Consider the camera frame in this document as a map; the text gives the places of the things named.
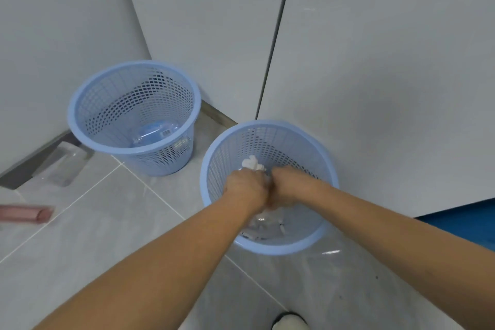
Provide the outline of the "pink plastic bar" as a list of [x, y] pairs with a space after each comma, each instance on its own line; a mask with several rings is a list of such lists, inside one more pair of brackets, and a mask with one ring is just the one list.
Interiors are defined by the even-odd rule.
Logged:
[[45, 224], [54, 214], [48, 206], [0, 204], [0, 222]]

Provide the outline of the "white paper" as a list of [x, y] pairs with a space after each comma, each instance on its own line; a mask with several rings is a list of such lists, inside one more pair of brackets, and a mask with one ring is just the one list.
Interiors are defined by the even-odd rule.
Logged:
[[250, 155], [248, 158], [243, 159], [241, 163], [241, 170], [242, 169], [261, 171], [264, 174], [267, 172], [265, 165], [259, 163], [258, 158], [255, 155]]

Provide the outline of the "person's right forearm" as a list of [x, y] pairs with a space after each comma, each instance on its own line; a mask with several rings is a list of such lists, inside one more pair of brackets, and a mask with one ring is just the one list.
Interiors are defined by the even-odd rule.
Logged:
[[466, 330], [495, 330], [495, 252], [320, 180], [301, 203]]

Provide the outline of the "person's right hand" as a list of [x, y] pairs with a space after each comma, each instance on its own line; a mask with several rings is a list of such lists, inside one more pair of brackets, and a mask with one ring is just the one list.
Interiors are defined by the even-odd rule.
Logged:
[[305, 201], [317, 181], [317, 178], [291, 166], [274, 167], [266, 207], [275, 209]]

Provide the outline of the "blue mat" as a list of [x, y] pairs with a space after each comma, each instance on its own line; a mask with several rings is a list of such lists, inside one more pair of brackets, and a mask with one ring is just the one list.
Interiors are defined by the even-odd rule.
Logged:
[[495, 198], [416, 219], [495, 252]]

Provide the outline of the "person's left hand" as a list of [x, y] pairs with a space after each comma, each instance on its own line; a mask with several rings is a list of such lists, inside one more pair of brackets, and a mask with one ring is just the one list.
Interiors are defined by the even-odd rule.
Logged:
[[262, 170], [242, 168], [228, 175], [223, 196], [254, 216], [264, 210], [271, 188], [271, 179]]

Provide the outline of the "person's left forearm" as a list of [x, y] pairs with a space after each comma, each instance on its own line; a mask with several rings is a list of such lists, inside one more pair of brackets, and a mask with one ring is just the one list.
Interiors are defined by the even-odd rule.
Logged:
[[250, 218], [222, 195], [113, 266], [33, 330], [178, 330]]

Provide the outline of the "blue plastic mesh basket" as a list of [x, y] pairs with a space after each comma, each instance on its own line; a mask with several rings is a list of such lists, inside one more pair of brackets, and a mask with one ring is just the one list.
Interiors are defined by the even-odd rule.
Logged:
[[[98, 72], [76, 90], [67, 122], [83, 145], [162, 177], [191, 159], [201, 102], [198, 85], [183, 71], [151, 60], [126, 62]], [[157, 143], [132, 147], [132, 131], [158, 120], [176, 120], [182, 127]]]
[[[317, 139], [285, 121], [253, 120], [227, 129], [209, 146], [200, 171], [204, 207], [222, 195], [227, 176], [251, 156], [268, 174], [273, 167], [292, 166], [340, 186], [331, 155]], [[255, 254], [282, 256], [309, 248], [330, 229], [327, 221], [302, 204], [279, 210], [277, 232], [274, 226], [268, 235], [244, 229], [234, 243]]]

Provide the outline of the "clear plastic bottle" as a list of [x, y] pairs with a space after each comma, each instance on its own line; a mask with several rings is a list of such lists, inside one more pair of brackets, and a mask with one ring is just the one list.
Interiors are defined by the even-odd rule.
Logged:
[[132, 147], [157, 143], [176, 133], [182, 126], [176, 120], [158, 120], [135, 128], [131, 133]]

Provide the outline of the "person's white shoe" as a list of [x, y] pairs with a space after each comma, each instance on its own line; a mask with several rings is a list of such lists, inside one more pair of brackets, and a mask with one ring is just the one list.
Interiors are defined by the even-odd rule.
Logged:
[[274, 319], [270, 330], [310, 330], [310, 327], [298, 313], [283, 312]]

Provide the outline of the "clear plastic trash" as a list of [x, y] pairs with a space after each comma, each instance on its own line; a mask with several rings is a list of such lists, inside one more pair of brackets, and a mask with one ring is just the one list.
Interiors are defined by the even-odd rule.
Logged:
[[279, 239], [286, 235], [284, 209], [264, 210], [254, 216], [240, 232], [240, 236], [251, 241]]

